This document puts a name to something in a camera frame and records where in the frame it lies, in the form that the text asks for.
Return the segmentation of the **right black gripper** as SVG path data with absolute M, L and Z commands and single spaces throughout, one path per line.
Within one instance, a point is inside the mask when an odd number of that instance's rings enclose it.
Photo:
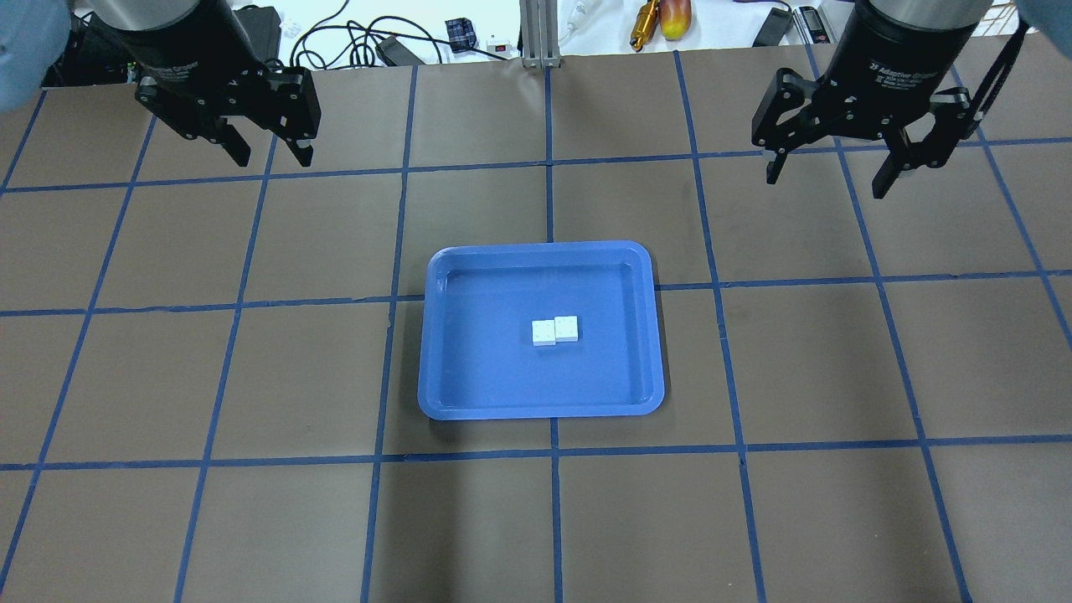
M 907 172 L 944 167 L 989 112 L 989 99 L 966 88 L 937 91 L 980 20 L 979 1 L 857 1 L 819 83 L 779 68 L 753 115 L 766 183 L 777 183 L 790 152 L 827 135 L 884 139 L 874 198 Z M 923 115 L 934 126 L 912 141 L 906 127 Z

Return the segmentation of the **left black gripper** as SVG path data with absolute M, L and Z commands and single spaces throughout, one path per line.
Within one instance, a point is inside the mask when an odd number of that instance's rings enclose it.
M 229 1 L 90 1 L 88 8 L 100 30 L 139 64 L 135 98 L 180 137 L 206 139 L 245 167 L 251 148 L 229 123 L 238 115 L 230 87 L 253 74 L 251 120 L 310 167 L 322 119 L 312 72 L 265 71 Z

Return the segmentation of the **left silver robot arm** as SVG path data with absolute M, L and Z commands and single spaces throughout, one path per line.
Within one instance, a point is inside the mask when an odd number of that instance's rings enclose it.
M 70 33 L 69 1 L 4 1 L 3 111 L 38 92 Z M 137 102 L 187 139 L 221 147 L 239 167 L 251 149 L 241 116 L 282 139 L 307 168 L 322 111 L 312 73 L 258 56 L 226 1 L 92 1 L 100 29 L 142 69 Z

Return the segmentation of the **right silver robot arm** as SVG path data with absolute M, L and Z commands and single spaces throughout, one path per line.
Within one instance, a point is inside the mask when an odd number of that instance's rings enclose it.
M 857 1 L 819 79 L 776 71 L 751 121 L 777 183 L 790 152 L 827 137 L 884 142 L 888 155 L 872 194 L 884 198 L 900 175 L 942 168 L 976 134 L 1002 92 L 1031 29 L 1069 54 L 1068 1 L 1018 1 L 1018 26 L 980 89 L 941 88 L 946 74 L 987 15 L 988 1 Z

